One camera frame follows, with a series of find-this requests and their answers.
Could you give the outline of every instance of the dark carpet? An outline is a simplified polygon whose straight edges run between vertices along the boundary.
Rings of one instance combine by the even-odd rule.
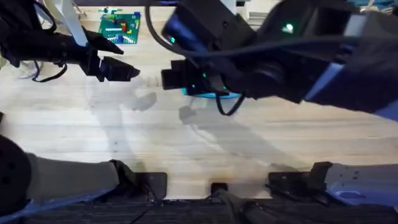
[[[292,203],[285,200],[261,200],[266,210],[289,223],[327,224],[396,224],[398,214],[393,208],[382,206],[324,207],[315,203]],[[114,200],[106,203],[77,203],[28,217],[26,224],[128,224],[149,204],[132,200]],[[225,205],[204,201],[164,202],[153,207],[137,224],[224,224],[232,223]]]

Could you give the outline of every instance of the wooden surface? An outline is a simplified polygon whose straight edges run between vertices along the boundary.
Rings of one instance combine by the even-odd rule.
[[[98,8],[83,25],[98,29]],[[153,10],[160,29],[171,8]],[[125,13],[142,11],[124,8]],[[236,116],[218,114],[214,100],[163,91],[160,71],[179,58],[157,45],[141,24],[137,45],[117,56],[141,69],[131,83],[99,83],[79,67],[50,83],[0,71],[1,133],[24,150],[51,159],[120,159],[134,171],[169,174],[168,198],[202,198],[211,182],[231,183],[246,197],[268,197],[270,171],[308,170],[314,162],[398,161],[398,124],[363,113],[278,98],[247,100]],[[43,77],[59,68],[46,63]],[[233,100],[224,101],[231,106]]]

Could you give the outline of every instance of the white cable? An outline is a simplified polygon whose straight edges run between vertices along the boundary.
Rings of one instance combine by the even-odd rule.
[[[369,0],[368,6],[366,6],[366,10],[369,10],[374,4],[374,0]]]

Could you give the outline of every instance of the cable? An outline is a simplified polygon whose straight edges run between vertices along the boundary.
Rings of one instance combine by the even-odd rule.
[[[52,25],[50,28],[46,29],[46,31],[49,33],[54,33],[57,30],[57,24],[55,23],[55,18],[51,15],[51,12],[42,3],[37,2],[36,0],[33,1],[33,3],[51,19]]]
[[[37,80],[37,78],[40,75],[40,68],[39,68],[39,65],[37,64],[36,61],[35,61],[35,65],[36,65],[36,68],[37,68],[38,72],[37,72],[36,76],[32,78],[32,80],[34,82],[39,82],[39,83],[45,83],[45,82],[49,82],[49,81],[54,80],[54,79],[58,79],[63,74],[65,74],[65,72],[68,70],[68,65],[66,63],[56,63],[56,65],[58,65],[59,67],[63,66],[63,68],[62,68],[62,70],[60,72],[58,72],[54,76],[51,76],[51,77],[48,77],[48,78],[44,78],[43,80]]]
[[[31,75],[28,75],[28,76],[26,76],[26,77],[19,77],[18,79],[20,79],[20,80],[26,80],[26,79],[31,79],[31,78],[34,78],[34,77],[39,76],[39,74],[40,74],[40,66],[39,66],[39,64],[37,63],[37,61],[34,60],[33,62],[34,62],[35,68],[36,68],[36,72],[33,73],[33,74],[31,74]]]
[[[370,7],[372,7],[372,6],[373,6],[373,4],[374,4],[374,0],[369,0],[369,3],[368,3],[368,5],[366,6],[366,10],[369,10],[369,9],[370,9]]]
[[[159,1],[159,3],[161,4],[165,4],[165,5],[174,5],[174,4],[178,4],[180,1]]]
[[[223,109],[223,105],[221,104],[221,98],[220,95],[216,93],[216,103],[217,103],[217,108],[218,111],[220,112],[220,114],[224,115],[224,116],[231,116],[232,114],[234,114],[239,107],[242,105],[244,99],[245,99],[245,94],[242,94],[238,101],[235,103],[235,105],[231,108],[231,110],[228,113],[225,113],[224,109]]]
[[[156,197],[155,192],[152,190],[152,188],[149,185],[143,184],[142,189],[146,192],[146,194],[152,195],[152,197],[154,198],[155,204],[153,206],[145,209],[141,214],[139,214],[135,219],[133,219],[130,222],[130,224],[134,224],[135,222],[138,222],[138,220],[140,220],[142,217],[144,217],[144,215],[146,215],[148,212],[150,212],[151,210],[153,210],[155,208],[159,208],[162,205],[162,201]]]
[[[347,36],[323,36],[323,37],[309,37],[309,38],[301,38],[301,39],[294,39],[294,40],[281,40],[278,42],[267,42],[264,44],[259,45],[251,45],[247,47],[243,47],[240,49],[234,50],[222,50],[217,52],[196,52],[190,50],[184,50],[177,48],[173,45],[170,45],[166,41],[164,41],[157,33],[152,24],[152,20],[150,17],[150,7],[154,0],[147,0],[145,5],[145,19],[147,22],[147,26],[149,29],[150,34],[153,36],[155,41],[166,48],[167,50],[183,55],[185,57],[232,57],[237,55],[243,54],[252,54],[256,52],[263,52],[266,50],[274,50],[283,47],[295,47],[298,45],[306,45],[306,44],[337,44],[337,43],[357,43],[357,37],[347,37]]]

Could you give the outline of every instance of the green lego baseplate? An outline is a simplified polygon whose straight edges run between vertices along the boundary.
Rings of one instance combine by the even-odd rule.
[[[122,31],[120,21],[126,22],[126,32]],[[99,33],[114,44],[136,44],[141,14],[104,14],[101,17]]]

